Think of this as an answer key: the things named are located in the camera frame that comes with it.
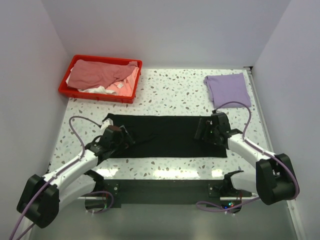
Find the black t shirt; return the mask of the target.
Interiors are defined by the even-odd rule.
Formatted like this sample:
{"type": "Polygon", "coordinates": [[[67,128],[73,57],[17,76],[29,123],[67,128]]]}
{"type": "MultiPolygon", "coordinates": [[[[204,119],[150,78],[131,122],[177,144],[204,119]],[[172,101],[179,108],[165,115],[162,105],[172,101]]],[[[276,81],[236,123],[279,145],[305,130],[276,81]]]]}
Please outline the black t shirt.
{"type": "Polygon", "coordinates": [[[226,149],[196,140],[200,120],[208,116],[151,116],[109,113],[104,118],[124,126],[135,143],[115,158],[226,158],[226,149]]]}

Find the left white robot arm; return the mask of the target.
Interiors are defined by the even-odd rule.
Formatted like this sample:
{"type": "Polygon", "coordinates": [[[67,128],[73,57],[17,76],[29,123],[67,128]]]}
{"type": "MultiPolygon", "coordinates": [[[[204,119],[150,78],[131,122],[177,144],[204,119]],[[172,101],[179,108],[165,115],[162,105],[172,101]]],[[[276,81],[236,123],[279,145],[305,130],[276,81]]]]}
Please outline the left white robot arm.
{"type": "Polygon", "coordinates": [[[103,161],[134,145],[133,137],[124,126],[108,126],[102,135],[85,145],[70,162],[38,176],[31,176],[17,204],[21,217],[26,217],[40,228],[45,228],[57,217],[60,209],[82,195],[99,196],[104,184],[91,179],[82,186],[76,181],[103,161]]]}

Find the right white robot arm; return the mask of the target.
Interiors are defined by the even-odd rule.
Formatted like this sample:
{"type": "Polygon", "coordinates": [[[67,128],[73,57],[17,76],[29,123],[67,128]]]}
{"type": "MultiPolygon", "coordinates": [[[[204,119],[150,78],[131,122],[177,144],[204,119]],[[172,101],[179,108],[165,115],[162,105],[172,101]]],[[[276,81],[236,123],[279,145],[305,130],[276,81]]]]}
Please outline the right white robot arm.
{"type": "Polygon", "coordinates": [[[221,194],[233,197],[246,191],[257,194],[266,205],[293,200],[299,194],[290,157],[265,150],[246,138],[244,132],[231,128],[225,113],[214,112],[210,117],[200,118],[194,138],[238,154],[255,169],[253,174],[243,170],[225,174],[221,194]]]}

